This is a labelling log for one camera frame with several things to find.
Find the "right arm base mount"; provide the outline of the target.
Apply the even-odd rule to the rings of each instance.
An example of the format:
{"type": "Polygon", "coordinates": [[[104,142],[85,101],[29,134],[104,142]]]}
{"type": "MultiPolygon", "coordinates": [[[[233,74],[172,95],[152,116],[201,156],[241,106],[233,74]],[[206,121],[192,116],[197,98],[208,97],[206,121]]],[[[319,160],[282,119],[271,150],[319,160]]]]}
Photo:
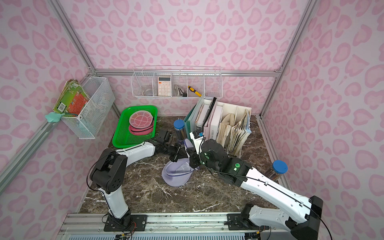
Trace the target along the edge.
{"type": "Polygon", "coordinates": [[[224,225],[227,225],[230,231],[234,230],[257,230],[265,231],[269,230],[269,226],[258,226],[251,222],[250,211],[254,207],[252,204],[246,204],[240,214],[227,214],[227,221],[224,225]]]}

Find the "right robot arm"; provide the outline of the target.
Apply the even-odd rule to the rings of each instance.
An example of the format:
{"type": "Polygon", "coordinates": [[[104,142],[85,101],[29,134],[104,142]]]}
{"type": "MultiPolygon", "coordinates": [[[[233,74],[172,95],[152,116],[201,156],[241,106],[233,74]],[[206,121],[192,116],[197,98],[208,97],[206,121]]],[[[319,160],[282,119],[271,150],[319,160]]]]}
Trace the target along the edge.
{"type": "Polygon", "coordinates": [[[230,157],[215,140],[191,132],[193,147],[187,148],[192,168],[202,166],[216,173],[223,182],[247,190],[276,206],[275,209],[247,204],[240,215],[229,218],[229,229],[280,229],[297,240],[316,240],[322,222],[323,200],[296,194],[261,174],[249,163],[230,157]]]}

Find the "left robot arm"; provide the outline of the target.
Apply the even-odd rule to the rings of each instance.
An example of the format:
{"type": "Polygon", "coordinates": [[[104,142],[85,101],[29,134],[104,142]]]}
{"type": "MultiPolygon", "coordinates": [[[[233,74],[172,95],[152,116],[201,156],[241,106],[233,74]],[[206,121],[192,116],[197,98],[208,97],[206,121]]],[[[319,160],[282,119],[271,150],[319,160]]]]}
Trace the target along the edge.
{"type": "Polygon", "coordinates": [[[107,148],[91,167],[88,180],[91,180],[96,188],[90,190],[102,193],[111,217],[122,220],[130,215],[122,192],[127,166],[157,154],[169,155],[171,163],[176,164],[189,160],[187,147],[169,144],[171,136],[169,131],[160,131],[155,137],[133,147],[121,150],[107,148]]]}

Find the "purple mesh laundry bag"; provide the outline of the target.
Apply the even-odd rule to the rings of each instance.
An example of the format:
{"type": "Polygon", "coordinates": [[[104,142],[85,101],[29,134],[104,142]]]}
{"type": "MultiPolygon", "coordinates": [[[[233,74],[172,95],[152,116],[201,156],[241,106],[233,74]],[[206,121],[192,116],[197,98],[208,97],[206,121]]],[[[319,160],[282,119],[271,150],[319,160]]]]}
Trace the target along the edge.
{"type": "Polygon", "coordinates": [[[183,145],[170,146],[170,161],[162,170],[163,180],[171,187],[184,185],[195,171],[190,166],[190,155],[188,148],[194,148],[190,140],[185,139],[183,145]]]}

